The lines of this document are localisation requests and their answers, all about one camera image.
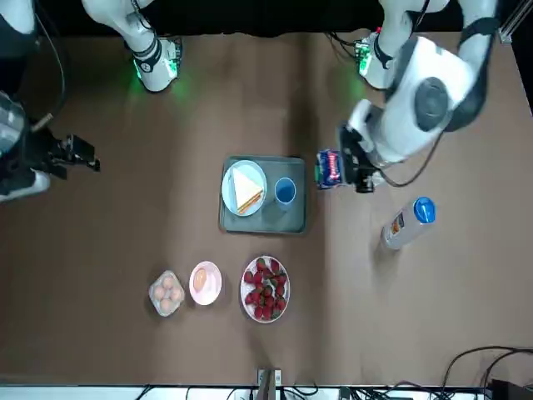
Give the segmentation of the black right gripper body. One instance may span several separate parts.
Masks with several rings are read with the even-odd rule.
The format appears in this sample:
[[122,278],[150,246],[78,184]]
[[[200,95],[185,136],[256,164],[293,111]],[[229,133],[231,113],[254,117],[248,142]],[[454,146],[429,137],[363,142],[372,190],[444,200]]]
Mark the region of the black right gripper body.
[[32,134],[32,158],[37,170],[59,179],[67,179],[70,155],[65,143],[55,138],[48,128]]

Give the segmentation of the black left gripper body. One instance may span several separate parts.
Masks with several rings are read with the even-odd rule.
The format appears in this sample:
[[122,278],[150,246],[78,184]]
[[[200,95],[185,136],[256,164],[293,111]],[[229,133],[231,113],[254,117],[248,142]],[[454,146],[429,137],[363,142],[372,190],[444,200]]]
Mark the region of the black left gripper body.
[[361,134],[347,124],[342,124],[337,133],[343,182],[352,185],[357,193],[373,193],[375,184],[372,177],[376,168],[361,146]]

